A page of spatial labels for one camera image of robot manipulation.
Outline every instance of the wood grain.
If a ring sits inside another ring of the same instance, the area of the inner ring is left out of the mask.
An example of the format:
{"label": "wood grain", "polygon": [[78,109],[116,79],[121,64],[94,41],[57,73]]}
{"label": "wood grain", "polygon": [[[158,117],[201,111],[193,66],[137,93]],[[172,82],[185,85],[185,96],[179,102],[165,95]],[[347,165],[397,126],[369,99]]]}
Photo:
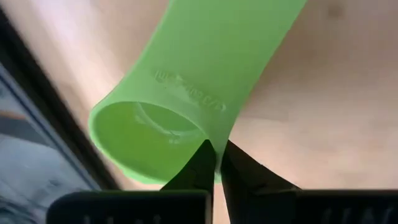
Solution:
{"label": "wood grain", "polygon": [[[167,1],[1,4],[85,128],[89,110],[137,60]],[[231,140],[301,187],[397,188],[397,15],[392,0],[308,0]],[[110,166],[127,189],[159,188]]]}

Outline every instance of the green silicone tube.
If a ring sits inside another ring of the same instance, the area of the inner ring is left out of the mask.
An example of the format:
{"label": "green silicone tube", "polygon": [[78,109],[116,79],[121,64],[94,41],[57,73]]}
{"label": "green silicone tube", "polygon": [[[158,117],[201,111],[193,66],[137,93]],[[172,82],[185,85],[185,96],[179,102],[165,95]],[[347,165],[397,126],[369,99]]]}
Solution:
{"label": "green silicone tube", "polygon": [[174,0],[90,136],[128,176],[168,182],[210,139],[218,163],[243,103],[305,0]]}

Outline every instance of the translucent green plastic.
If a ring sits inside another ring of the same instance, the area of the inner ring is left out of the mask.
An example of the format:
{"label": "translucent green plastic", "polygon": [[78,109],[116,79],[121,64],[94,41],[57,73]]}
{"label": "translucent green plastic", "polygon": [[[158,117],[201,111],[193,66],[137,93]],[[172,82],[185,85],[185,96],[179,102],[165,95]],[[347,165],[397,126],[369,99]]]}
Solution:
{"label": "translucent green plastic", "polygon": [[132,70],[90,114],[128,176],[168,182],[210,139],[218,165],[243,103],[305,0],[174,0]]}

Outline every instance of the wooden surface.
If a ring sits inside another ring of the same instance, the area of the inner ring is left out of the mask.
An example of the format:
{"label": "wooden surface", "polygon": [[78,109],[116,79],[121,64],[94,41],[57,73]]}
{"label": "wooden surface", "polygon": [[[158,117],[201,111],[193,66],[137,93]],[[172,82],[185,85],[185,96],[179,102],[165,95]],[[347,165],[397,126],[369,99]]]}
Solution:
{"label": "wooden surface", "polygon": [[[85,128],[143,50],[166,0],[1,0]],[[304,188],[398,187],[398,2],[308,0],[231,140]],[[109,165],[126,189],[143,186]],[[215,223],[226,220],[216,187]]]}

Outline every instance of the black frame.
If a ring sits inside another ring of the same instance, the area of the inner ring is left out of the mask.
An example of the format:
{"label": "black frame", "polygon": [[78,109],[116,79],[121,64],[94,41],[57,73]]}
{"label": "black frame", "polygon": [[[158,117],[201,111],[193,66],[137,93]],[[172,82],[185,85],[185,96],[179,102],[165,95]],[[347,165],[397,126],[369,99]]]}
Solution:
{"label": "black frame", "polygon": [[94,189],[120,189],[1,7],[0,65],[0,70],[5,72],[5,77],[0,76],[0,79],[50,140],[58,148],[70,149],[72,153],[68,150],[61,153],[73,166],[83,165],[96,182],[91,180],[91,186]]}

